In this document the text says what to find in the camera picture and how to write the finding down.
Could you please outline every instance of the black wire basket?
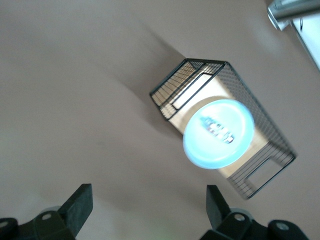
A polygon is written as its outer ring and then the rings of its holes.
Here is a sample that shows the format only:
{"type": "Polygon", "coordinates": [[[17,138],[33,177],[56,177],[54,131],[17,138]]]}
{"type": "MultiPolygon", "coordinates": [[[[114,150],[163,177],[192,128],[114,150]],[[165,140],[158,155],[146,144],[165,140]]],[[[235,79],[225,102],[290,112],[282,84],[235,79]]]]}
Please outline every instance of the black wire basket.
{"type": "Polygon", "coordinates": [[[218,81],[229,98],[250,110],[255,130],[264,139],[254,154],[226,175],[239,194],[249,199],[287,167],[296,154],[230,63],[187,58],[150,92],[150,96],[165,120],[171,122],[187,105],[193,105],[192,101],[205,89],[214,93],[214,81],[218,81]]]}

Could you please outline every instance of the plastic lid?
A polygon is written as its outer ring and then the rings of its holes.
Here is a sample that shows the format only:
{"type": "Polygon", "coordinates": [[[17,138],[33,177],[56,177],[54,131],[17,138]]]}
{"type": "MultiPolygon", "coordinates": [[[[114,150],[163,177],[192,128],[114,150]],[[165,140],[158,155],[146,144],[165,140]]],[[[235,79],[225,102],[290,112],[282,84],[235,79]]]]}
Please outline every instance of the plastic lid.
{"type": "Polygon", "coordinates": [[[183,134],[189,160],[204,169],[218,169],[238,160],[255,132],[250,111],[232,99],[213,101],[190,119],[183,134]]]}

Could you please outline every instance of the metal screw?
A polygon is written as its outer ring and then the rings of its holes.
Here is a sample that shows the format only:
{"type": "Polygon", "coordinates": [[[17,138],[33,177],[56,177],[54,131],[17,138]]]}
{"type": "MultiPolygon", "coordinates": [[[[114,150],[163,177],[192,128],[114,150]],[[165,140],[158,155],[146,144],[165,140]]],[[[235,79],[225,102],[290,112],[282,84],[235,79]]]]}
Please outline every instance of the metal screw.
{"type": "Polygon", "coordinates": [[[0,228],[4,228],[7,225],[8,225],[8,221],[0,222],[0,228]]]}
{"type": "Polygon", "coordinates": [[[277,222],[275,225],[282,231],[288,231],[289,230],[288,225],[283,223],[283,222],[277,222]]]}
{"type": "Polygon", "coordinates": [[[48,220],[49,218],[51,218],[51,214],[50,213],[47,213],[45,215],[42,216],[42,220],[48,220]]]}
{"type": "Polygon", "coordinates": [[[241,215],[239,213],[235,214],[234,218],[239,222],[242,222],[242,221],[244,221],[246,219],[243,215],[241,215]]]}

